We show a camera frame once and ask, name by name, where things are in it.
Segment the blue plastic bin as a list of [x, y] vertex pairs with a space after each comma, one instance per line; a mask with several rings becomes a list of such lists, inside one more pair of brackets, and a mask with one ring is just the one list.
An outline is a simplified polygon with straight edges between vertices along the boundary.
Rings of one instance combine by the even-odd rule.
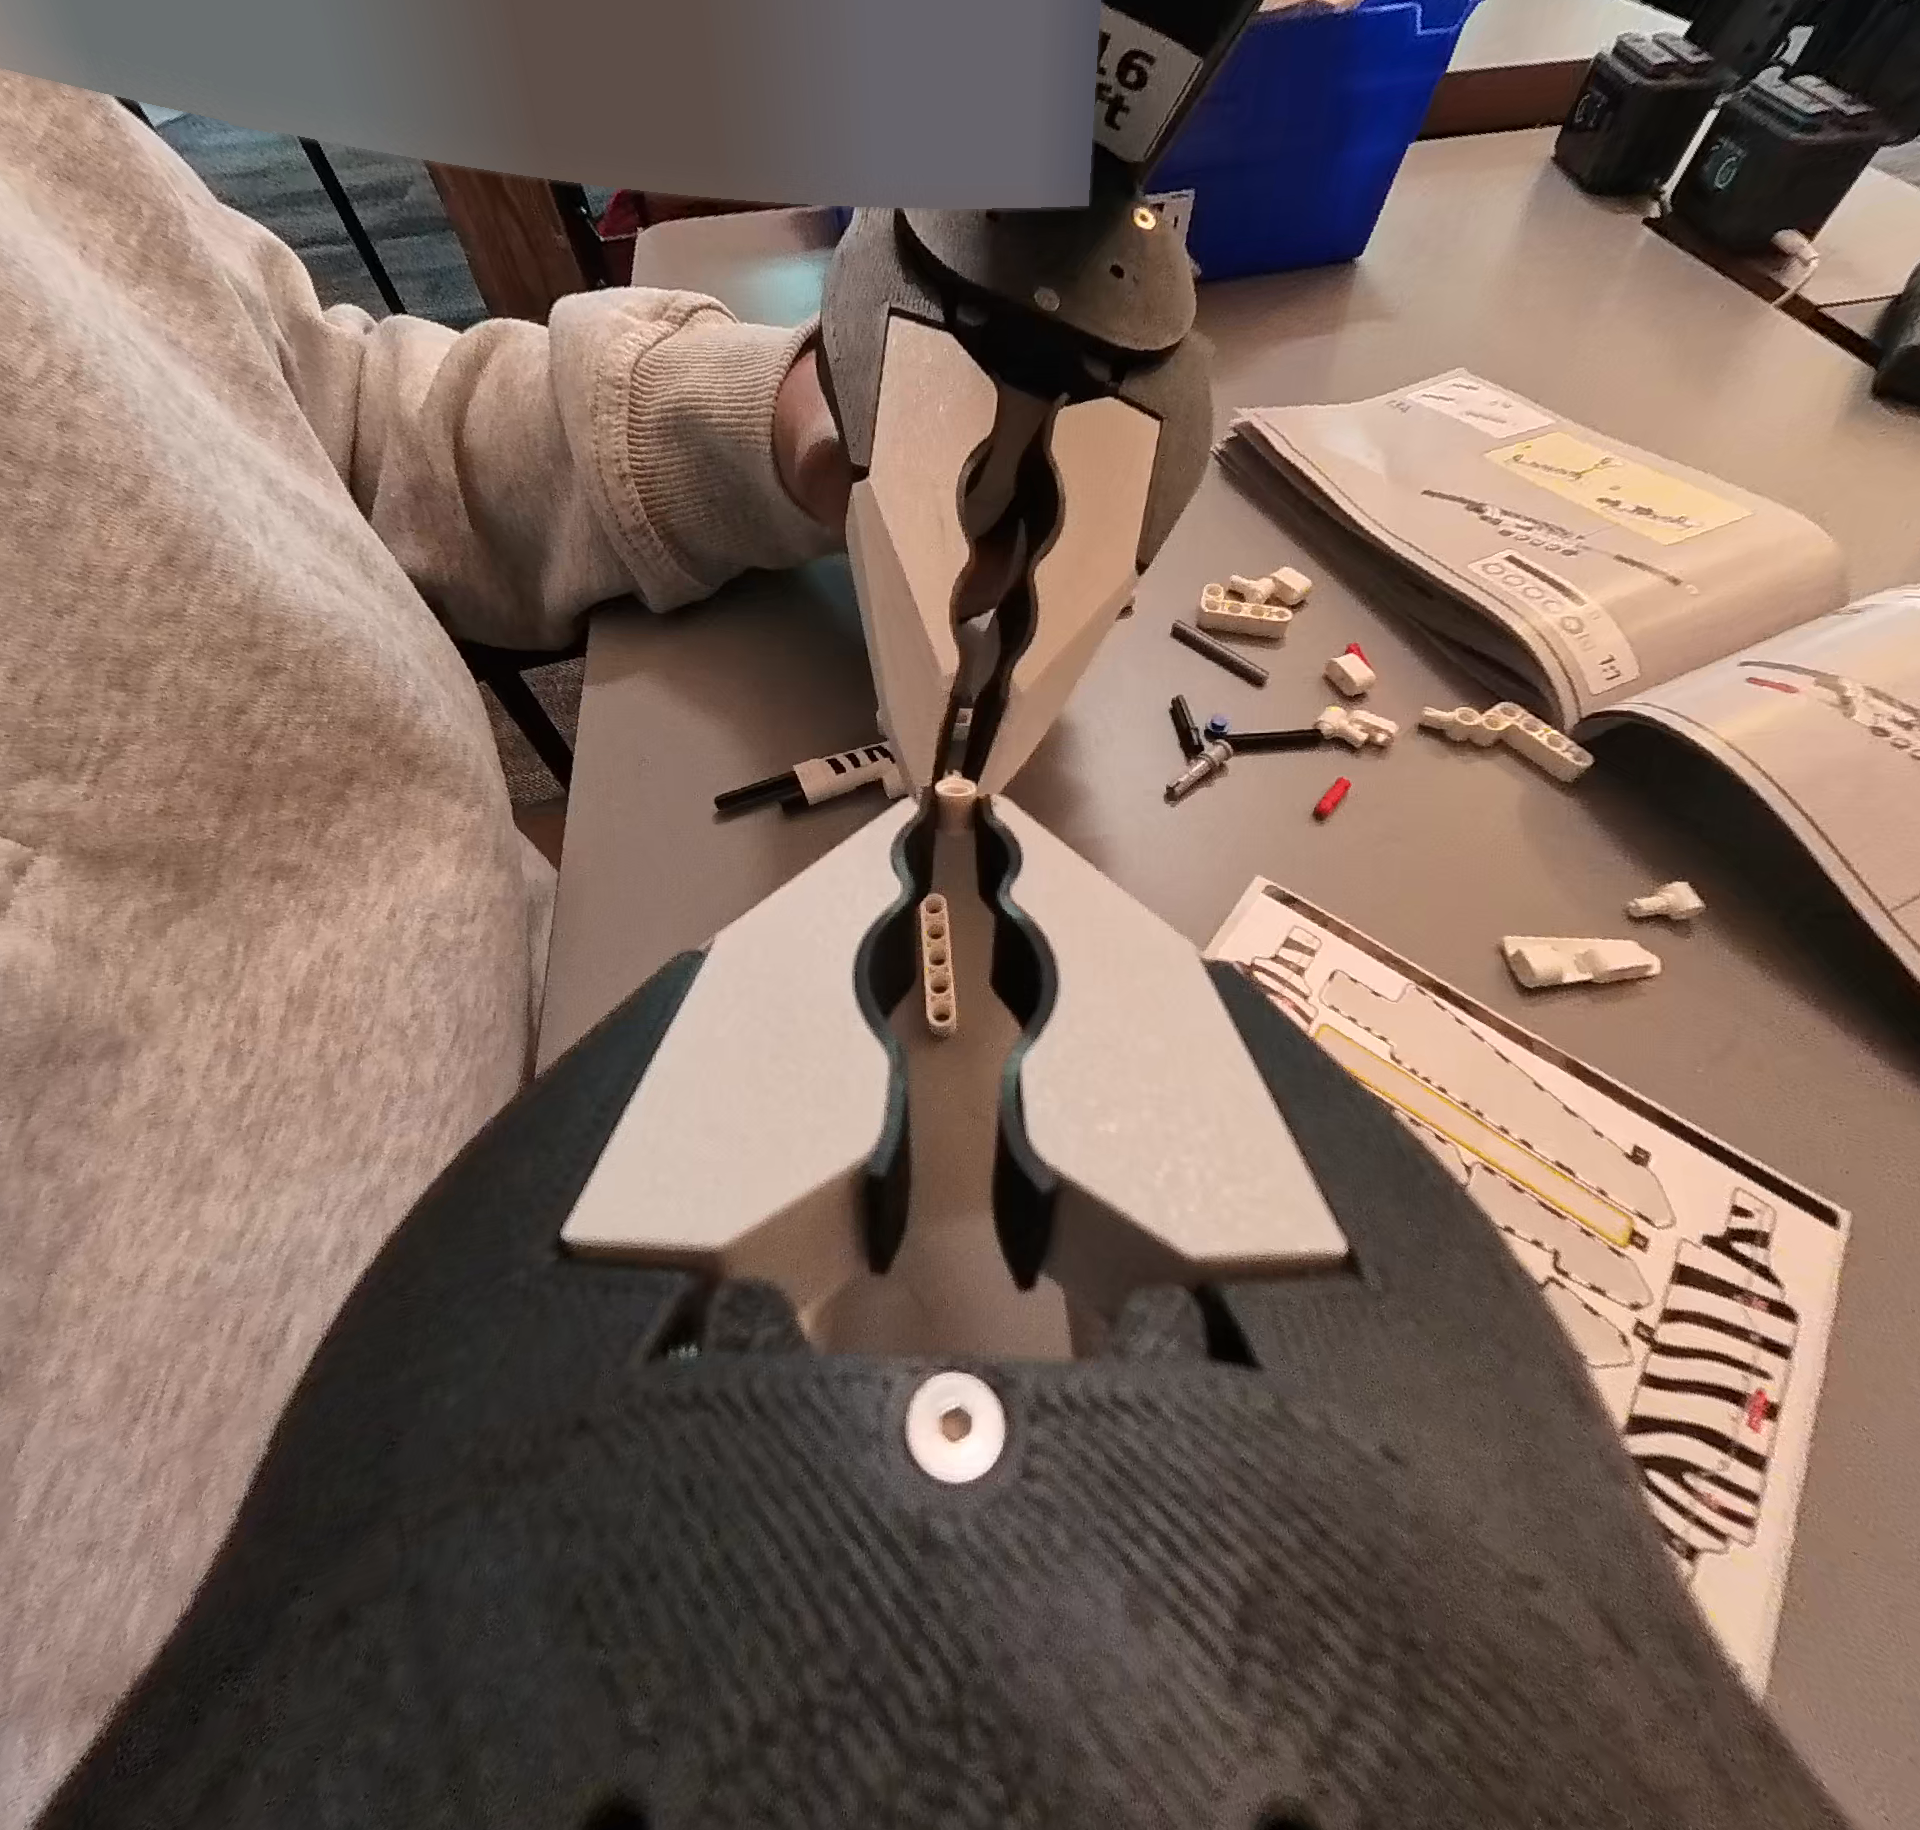
[[1255, 17], [1154, 169], [1198, 277], [1357, 259], [1481, 3]]

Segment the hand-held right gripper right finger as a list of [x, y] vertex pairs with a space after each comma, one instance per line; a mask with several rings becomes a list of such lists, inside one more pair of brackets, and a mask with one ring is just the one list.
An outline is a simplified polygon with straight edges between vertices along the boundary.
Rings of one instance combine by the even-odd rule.
[[989, 1180], [1015, 1288], [1114, 1321], [1147, 1288], [1345, 1264], [1208, 960], [1011, 798], [982, 802], [975, 843], [991, 995], [1018, 1026]]

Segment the black axle with white connector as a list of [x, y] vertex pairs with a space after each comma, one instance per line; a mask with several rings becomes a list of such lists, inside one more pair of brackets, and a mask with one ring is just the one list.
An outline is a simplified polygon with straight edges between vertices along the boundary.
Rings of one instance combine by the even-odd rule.
[[1397, 735], [1400, 724], [1392, 719], [1329, 705], [1310, 727], [1262, 734], [1235, 730], [1226, 734], [1222, 742], [1235, 756], [1254, 756], [1304, 753], [1317, 748], [1345, 748], [1357, 753], [1385, 751], [1397, 740]]

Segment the dark grey lego axle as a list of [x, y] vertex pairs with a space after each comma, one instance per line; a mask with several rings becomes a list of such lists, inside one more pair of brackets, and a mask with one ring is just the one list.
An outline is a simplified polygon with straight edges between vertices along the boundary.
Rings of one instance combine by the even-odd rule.
[[1259, 691], [1269, 681], [1266, 666], [1194, 621], [1176, 618], [1170, 624], [1170, 637], [1213, 666], [1226, 670], [1228, 675], [1235, 675], [1249, 688]]

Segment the person's left forearm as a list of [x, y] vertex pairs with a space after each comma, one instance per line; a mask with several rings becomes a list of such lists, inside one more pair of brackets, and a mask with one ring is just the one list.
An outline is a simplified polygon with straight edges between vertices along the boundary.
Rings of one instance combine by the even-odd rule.
[[465, 332], [336, 306], [284, 375], [352, 500], [465, 644], [560, 648], [840, 554], [779, 487], [771, 412], [814, 327], [628, 288]]

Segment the black axle with striped piece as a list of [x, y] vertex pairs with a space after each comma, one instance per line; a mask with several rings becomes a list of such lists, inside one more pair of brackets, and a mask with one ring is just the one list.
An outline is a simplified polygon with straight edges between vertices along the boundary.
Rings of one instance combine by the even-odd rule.
[[733, 787], [712, 799], [712, 810], [718, 819], [765, 808], [812, 810], [866, 789], [877, 789], [891, 802], [906, 794], [899, 764], [883, 742], [804, 759], [773, 775]]

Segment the person's grey sweatshirt torso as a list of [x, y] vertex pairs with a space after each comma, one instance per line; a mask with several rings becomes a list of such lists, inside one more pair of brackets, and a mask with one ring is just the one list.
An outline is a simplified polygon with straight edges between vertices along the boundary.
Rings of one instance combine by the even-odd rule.
[[344, 1293], [525, 1077], [553, 876], [309, 426], [301, 262], [4, 73], [4, 1827], [218, 1552]]

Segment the white bent lego beam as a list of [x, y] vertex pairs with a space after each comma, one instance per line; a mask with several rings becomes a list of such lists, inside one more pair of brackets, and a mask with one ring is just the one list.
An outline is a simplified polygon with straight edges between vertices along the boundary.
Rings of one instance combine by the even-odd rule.
[[1455, 745], [1508, 751], [1559, 784], [1577, 782], [1594, 766], [1590, 751], [1508, 702], [1485, 709], [1465, 705], [1455, 709], [1424, 707], [1419, 713], [1419, 729]]

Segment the white lego panel piece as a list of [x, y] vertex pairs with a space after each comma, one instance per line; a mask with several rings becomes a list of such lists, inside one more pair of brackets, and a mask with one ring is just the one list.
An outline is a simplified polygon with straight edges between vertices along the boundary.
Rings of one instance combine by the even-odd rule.
[[1499, 960], [1522, 990], [1561, 990], [1645, 982], [1663, 958], [1626, 936], [1506, 935]]

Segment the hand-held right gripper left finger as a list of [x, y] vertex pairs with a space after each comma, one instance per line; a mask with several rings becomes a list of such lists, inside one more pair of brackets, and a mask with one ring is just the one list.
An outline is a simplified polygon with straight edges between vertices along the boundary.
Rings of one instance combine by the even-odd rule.
[[562, 1225], [583, 1261], [767, 1284], [817, 1342], [936, 1342], [929, 802], [719, 931]]

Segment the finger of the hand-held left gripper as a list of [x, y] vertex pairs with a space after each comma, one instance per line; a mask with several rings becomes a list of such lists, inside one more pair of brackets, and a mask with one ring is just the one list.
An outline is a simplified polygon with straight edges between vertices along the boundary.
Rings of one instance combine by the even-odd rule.
[[1052, 424], [1059, 522], [1000, 616], [1000, 663], [972, 713], [962, 773], [991, 796], [1061, 720], [1138, 585], [1156, 419], [1126, 404], [1072, 404]]
[[942, 772], [959, 653], [952, 601], [972, 559], [962, 493], [999, 409], [995, 380], [942, 329], [894, 310], [867, 472], [847, 547], [881, 734], [914, 790]]

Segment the person's left hand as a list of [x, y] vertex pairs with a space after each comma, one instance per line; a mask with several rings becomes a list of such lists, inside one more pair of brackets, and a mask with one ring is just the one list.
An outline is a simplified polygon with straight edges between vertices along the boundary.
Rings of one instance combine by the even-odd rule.
[[817, 340], [782, 373], [771, 412], [771, 458], [793, 505], [814, 526], [845, 537], [855, 472], [826, 396]]

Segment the zebra striped sticker sheet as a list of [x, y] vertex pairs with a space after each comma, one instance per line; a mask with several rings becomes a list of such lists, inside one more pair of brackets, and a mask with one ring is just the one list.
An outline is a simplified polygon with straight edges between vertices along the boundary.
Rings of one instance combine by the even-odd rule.
[[1370, 1089], [1559, 1318], [1679, 1578], [1769, 1683], [1852, 1220], [1254, 879], [1206, 953]]

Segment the open lego instruction booklet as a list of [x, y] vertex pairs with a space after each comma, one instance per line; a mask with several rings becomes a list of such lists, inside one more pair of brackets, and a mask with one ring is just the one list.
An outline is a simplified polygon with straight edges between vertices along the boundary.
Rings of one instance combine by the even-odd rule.
[[1397, 606], [1526, 712], [1724, 770], [1915, 978], [1915, 585], [1854, 601], [1802, 515], [1465, 372], [1243, 408], [1222, 451], [1370, 552]]

